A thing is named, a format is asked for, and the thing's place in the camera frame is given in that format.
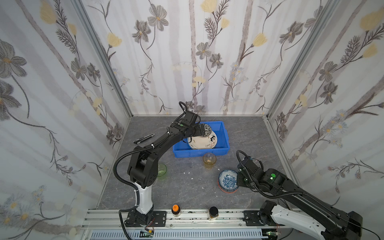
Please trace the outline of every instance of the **robotic arm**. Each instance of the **robotic arm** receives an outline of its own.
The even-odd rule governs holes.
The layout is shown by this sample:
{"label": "robotic arm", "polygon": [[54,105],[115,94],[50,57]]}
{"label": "robotic arm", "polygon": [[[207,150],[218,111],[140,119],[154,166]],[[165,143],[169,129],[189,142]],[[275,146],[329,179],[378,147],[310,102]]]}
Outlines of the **robotic arm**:
{"label": "robotic arm", "polygon": [[[239,153],[245,155],[242,161],[239,158]],[[332,207],[301,189],[276,169],[264,171],[262,164],[261,167],[258,167],[252,158],[242,151],[237,151],[237,157],[239,160],[237,167],[240,170],[237,179],[238,186],[256,189],[264,197],[270,199],[285,199],[311,216],[308,217],[285,209],[274,202],[266,201],[258,212],[260,223],[284,224],[316,239],[360,239],[362,217],[359,214],[346,213]]]}
{"label": "robotic arm", "polygon": [[[135,147],[132,152],[119,157],[113,166],[113,173],[116,178],[135,188],[136,192],[135,207],[119,211],[123,231],[128,239],[130,238],[125,230],[121,212],[135,211],[137,222],[143,226],[151,222],[153,218],[151,190],[157,177],[160,157],[179,141],[194,136],[208,136],[212,131],[208,125],[200,124],[200,116],[189,111],[183,102],[179,102],[179,105],[183,109],[183,114],[167,127],[167,132],[163,136],[145,147]],[[240,159],[239,153],[245,156],[243,160]],[[132,157],[127,173],[133,184],[122,179],[117,173],[118,163],[129,155]],[[249,187],[269,199],[285,199],[310,216],[290,211],[274,202],[266,201],[258,212],[260,223],[278,223],[291,226],[320,240],[360,239],[362,217],[359,214],[346,213],[332,207],[301,189],[276,169],[264,171],[261,162],[261,167],[258,167],[250,156],[240,150],[237,151],[237,159],[240,170],[237,179],[238,186]]]}

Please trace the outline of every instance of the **gray flower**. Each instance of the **gray flower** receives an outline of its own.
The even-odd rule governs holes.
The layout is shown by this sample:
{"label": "gray flower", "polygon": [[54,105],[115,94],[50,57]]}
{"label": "gray flower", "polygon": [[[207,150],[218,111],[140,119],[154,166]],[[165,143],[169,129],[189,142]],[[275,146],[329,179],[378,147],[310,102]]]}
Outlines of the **gray flower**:
{"label": "gray flower", "polygon": [[320,69],[319,73],[321,74],[319,77],[320,81],[325,79],[326,82],[332,80],[332,74],[336,71],[337,64],[333,64],[333,61],[329,61],[324,65],[324,69]]}
{"label": "gray flower", "polygon": [[197,50],[198,52],[196,55],[200,55],[200,59],[204,59],[205,57],[209,57],[211,55],[211,51],[208,51],[207,49],[209,48],[208,42],[204,43],[199,43],[197,45]]}
{"label": "gray flower", "polygon": [[195,105],[192,101],[185,102],[185,104],[187,105],[188,109],[193,109],[193,106]]}
{"label": "gray flower", "polygon": [[116,137],[121,137],[122,136],[122,127],[119,125],[119,123],[116,123],[115,128],[113,129],[113,132]]}
{"label": "gray flower", "polygon": [[20,67],[23,65],[26,65],[26,60],[15,56],[13,46],[0,40],[0,78],[8,78],[12,72],[19,77],[25,77],[26,71]]}
{"label": "gray flower", "polygon": [[328,83],[324,86],[324,92],[320,95],[321,98],[325,98],[324,104],[333,102],[332,94],[336,94],[338,85],[333,82]]}
{"label": "gray flower", "polygon": [[197,105],[194,112],[197,114],[205,114],[205,106]]}
{"label": "gray flower", "polygon": [[211,58],[209,59],[209,61],[212,63],[211,68],[213,68],[214,66],[221,68],[221,66],[224,65],[224,63],[220,62],[220,60],[221,60],[221,57],[219,53],[212,54]]}
{"label": "gray flower", "polygon": [[316,9],[314,14],[313,14],[314,18],[308,18],[304,24],[304,27],[305,28],[312,27],[316,23],[316,20],[319,17],[322,10],[323,10],[323,6],[320,6],[318,9]]}
{"label": "gray flower", "polygon": [[288,40],[288,42],[292,43],[293,40],[295,39],[295,36],[301,34],[301,32],[303,31],[303,23],[297,23],[295,21],[287,29],[288,29],[288,33],[280,35],[280,41],[279,41],[280,43],[283,43],[286,40]]}
{"label": "gray flower", "polygon": [[74,61],[71,62],[71,69],[72,71],[76,72],[76,78],[79,79],[81,77],[81,80],[85,79],[85,75],[87,73],[87,68],[85,66],[80,66],[79,61],[77,58],[74,58]]}
{"label": "gray flower", "polygon": [[18,108],[19,101],[11,96],[13,87],[11,84],[0,80],[0,121],[9,119],[8,108]]}
{"label": "gray flower", "polygon": [[149,12],[153,15],[153,17],[148,17],[148,23],[151,26],[156,26],[160,31],[164,30],[164,26],[168,26],[168,21],[164,18],[167,16],[167,11],[158,5],[157,7],[154,4],[151,4],[149,8]]}
{"label": "gray flower", "polygon": [[100,78],[100,70],[96,70],[95,66],[92,63],[89,63],[87,69],[88,69],[89,76],[93,77],[93,79],[96,82],[97,77]]}
{"label": "gray flower", "polygon": [[285,135],[288,133],[288,129],[285,125],[279,127],[279,134],[281,138],[285,138]]}
{"label": "gray flower", "polygon": [[147,22],[136,20],[136,26],[134,27],[137,30],[137,33],[133,33],[132,37],[135,38],[135,42],[139,43],[141,38],[144,41],[148,42],[148,34],[151,33],[150,28],[148,27]]}
{"label": "gray flower", "polygon": [[108,133],[107,133],[107,139],[109,140],[109,144],[112,145],[112,143],[114,142],[113,141],[113,138],[115,137],[115,134],[113,133],[112,130],[108,130]]}
{"label": "gray flower", "polygon": [[284,122],[285,120],[285,115],[283,112],[281,112],[279,115],[277,115],[277,121],[278,122]]}

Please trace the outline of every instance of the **green glass cup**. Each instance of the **green glass cup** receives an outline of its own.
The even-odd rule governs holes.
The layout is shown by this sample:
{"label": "green glass cup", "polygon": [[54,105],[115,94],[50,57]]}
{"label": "green glass cup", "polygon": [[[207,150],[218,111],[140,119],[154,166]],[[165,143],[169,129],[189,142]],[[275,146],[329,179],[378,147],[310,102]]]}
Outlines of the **green glass cup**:
{"label": "green glass cup", "polygon": [[164,176],[167,172],[167,166],[164,163],[159,163],[157,166],[157,177]]}

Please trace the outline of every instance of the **mounting plate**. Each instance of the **mounting plate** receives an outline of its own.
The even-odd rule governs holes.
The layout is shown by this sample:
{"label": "mounting plate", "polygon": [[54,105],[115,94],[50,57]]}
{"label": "mounting plate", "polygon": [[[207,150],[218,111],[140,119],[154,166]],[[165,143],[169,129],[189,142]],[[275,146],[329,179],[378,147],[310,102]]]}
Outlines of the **mounting plate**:
{"label": "mounting plate", "polygon": [[[154,220],[150,224],[150,227],[165,227],[167,220],[166,211],[154,211],[153,212]],[[124,221],[126,227],[142,227],[141,224],[137,223],[136,215],[134,211],[128,212],[127,220]]]}

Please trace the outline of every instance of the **ceramic plate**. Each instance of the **ceramic plate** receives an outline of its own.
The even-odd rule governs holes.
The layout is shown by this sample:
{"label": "ceramic plate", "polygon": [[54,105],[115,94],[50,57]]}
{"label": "ceramic plate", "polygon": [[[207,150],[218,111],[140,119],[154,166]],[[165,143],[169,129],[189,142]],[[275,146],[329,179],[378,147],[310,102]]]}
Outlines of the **ceramic plate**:
{"label": "ceramic plate", "polygon": [[211,149],[217,144],[217,136],[214,131],[208,137],[188,138],[188,144],[192,149]]}
{"label": "ceramic plate", "polygon": [[237,172],[231,169],[222,171],[218,176],[218,185],[224,192],[235,192],[238,189]]}

